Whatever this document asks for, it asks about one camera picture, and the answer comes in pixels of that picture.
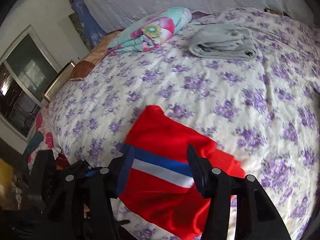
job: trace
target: silver screw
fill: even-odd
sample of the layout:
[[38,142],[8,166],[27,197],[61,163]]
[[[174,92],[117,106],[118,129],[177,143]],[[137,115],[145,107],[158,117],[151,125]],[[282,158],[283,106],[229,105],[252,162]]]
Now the silver screw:
[[253,181],[255,181],[255,179],[256,179],[256,178],[255,178],[253,175],[248,175],[248,176],[247,176],[247,180],[248,180],[248,181],[253,182]]
[[101,174],[107,174],[109,172],[109,169],[108,168],[102,168],[101,170],[100,170],[100,173]]
[[211,171],[213,174],[217,174],[217,175],[221,173],[221,170],[219,168],[213,168]]
[[73,175],[66,176],[66,181],[73,181],[75,177]]

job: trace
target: gray folded blanket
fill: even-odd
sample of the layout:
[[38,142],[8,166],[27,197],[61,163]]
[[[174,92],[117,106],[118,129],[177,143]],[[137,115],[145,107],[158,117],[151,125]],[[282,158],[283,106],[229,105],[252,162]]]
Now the gray folded blanket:
[[233,24],[208,24],[195,34],[189,50],[198,57],[250,60],[256,57],[248,28]]

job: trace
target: wall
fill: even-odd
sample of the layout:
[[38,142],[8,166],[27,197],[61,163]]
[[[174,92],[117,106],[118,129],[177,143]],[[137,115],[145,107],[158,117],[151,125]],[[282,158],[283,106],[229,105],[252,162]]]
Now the wall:
[[[49,53],[62,68],[71,59],[77,63],[88,50],[71,28],[69,0],[18,0],[0,27],[0,57],[16,37],[32,25]],[[0,137],[23,153],[26,141],[0,120]]]

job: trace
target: floral bedsheet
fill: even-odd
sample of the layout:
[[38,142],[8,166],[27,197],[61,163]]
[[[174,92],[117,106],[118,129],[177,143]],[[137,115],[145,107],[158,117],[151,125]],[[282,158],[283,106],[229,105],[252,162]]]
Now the floral bedsheet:
[[[250,28],[257,57],[212,60],[188,52],[203,25]],[[237,8],[192,21],[162,47],[103,59],[85,81],[68,82],[49,105],[58,144],[70,163],[107,166],[139,113],[159,105],[170,118],[215,140],[241,161],[277,207],[293,240],[313,210],[319,172],[320,67],[317,33],[302,23]],[[234,238],[236,199],[228,239]],[[176,236],[113,201],[137,239]]]

